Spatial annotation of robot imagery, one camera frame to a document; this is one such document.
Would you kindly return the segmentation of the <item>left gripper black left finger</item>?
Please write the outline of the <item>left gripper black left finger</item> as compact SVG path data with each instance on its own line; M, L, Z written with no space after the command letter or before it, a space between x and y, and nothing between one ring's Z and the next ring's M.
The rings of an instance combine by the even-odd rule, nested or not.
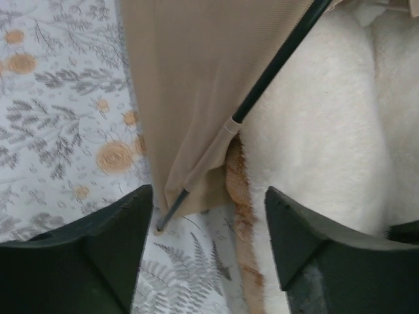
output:
M1 244L2 313L129 313L153 211L144 185L28 241Z

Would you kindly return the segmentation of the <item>beige fabric pet tent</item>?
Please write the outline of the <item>beige fabric pet tent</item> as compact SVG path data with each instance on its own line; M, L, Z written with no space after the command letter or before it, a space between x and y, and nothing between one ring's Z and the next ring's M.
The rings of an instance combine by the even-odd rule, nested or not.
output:
M164 216L225 204L223 164L250 89L313 1L121 1L132 83ZM187 181L214 142L201 179Z

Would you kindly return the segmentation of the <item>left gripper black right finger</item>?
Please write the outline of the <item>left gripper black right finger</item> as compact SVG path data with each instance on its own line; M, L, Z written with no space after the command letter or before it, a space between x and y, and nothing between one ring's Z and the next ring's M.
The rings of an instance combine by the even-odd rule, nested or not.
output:
M292 313L418 312L418 223L362 234L270 187L270 242Z

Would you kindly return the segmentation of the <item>white fluffy cushion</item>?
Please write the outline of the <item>white fluffy cushion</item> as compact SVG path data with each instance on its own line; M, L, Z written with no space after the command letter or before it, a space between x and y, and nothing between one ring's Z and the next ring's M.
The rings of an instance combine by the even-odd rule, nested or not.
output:
M366 1L325 12L249 112L227 154L250 313L287 313L265 214L273 186L383 236L418 219L418 19Z

